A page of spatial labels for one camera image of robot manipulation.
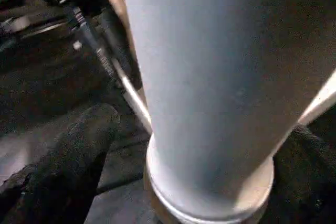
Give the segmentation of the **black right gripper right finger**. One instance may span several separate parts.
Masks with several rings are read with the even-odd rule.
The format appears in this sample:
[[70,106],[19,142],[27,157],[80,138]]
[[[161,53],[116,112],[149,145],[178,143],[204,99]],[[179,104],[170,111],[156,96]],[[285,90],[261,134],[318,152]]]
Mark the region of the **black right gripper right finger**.
[[335,223],[335,149],[298,124],[273,160],[274,185],[260,223]]

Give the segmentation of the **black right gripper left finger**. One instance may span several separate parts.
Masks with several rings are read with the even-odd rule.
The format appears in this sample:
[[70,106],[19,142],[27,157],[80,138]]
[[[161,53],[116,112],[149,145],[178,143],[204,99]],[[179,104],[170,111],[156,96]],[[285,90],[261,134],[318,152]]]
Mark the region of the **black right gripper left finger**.
[[1,223],[84,223],[120,116],[97,104],[62,133],[54,148],[1,185]]

